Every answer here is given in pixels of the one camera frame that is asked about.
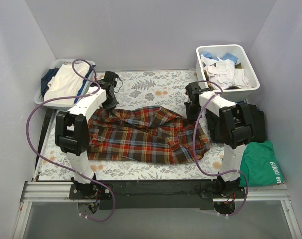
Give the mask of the plaid long sleeve shirt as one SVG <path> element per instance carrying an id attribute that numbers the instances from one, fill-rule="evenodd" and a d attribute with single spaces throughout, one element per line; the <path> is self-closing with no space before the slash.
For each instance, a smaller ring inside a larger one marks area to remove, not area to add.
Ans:
<path id="1" fill-rule="evenodd" d="M 135 110 L 97 109 L 88 122 L 89 160 L 137 161 L 153 164 L 193 162 L 195 123 L 162 106 Z M 197 159 L 210 150 L 200 125 L 195 140 Z"/>

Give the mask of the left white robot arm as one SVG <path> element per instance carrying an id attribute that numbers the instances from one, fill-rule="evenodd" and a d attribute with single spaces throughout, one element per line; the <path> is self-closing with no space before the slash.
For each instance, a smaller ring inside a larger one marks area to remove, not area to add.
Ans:
<path id="1" fill-rule="evenodd" d="M 75 185 L 81 185 L 80 193 L 86 199 L 94 198 L 98 192 L 97 186 L 91 183 L 95 174 L 87 156 L 90 141 L 88 121 L 100 106 L 105 110 L 115 108 L 118 104 L 115 87 L 120 80 L 117 73 L 107 71 L 98 80 L 99 89 L 96 86 L 89 87 L 87 97 L 80 99 L 66 112 L 59 111 L 56 115 L 55 144 L 67 156 L 75 171 L 72 181 Z"/>

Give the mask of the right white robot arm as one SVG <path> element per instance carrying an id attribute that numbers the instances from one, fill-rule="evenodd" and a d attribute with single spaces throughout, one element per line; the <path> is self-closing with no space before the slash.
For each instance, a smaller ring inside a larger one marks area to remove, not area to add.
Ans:
<path id="1" fill-rule="evenodd" d="M 218 91 L 211 88 L 202 89 L 199 86 L 202 80 L 186 85 L 185 90 L 189 101 L 186 102 L 187 116 L 195 119 L 195 126 L 192 138 L 192 150 L 196 166 L 206 176 L 217 177 L 220 183 L 217 184 L 217 193 L 223 198 L 230 197 L 235 186 L 240 183 L 241 161 L 247 145 L 251 142 L 255 129 L 249 106 L 245 102 L 229 101 L 221 96 L 223 89 L 216 83 Z M 209 174 L 198 164 L 195 140 L 199 125 L 199 119 L 204 110 L 209 110 L 219 117 L 222 142 L 224 143 L 224 158 L 219 173 Z"/>

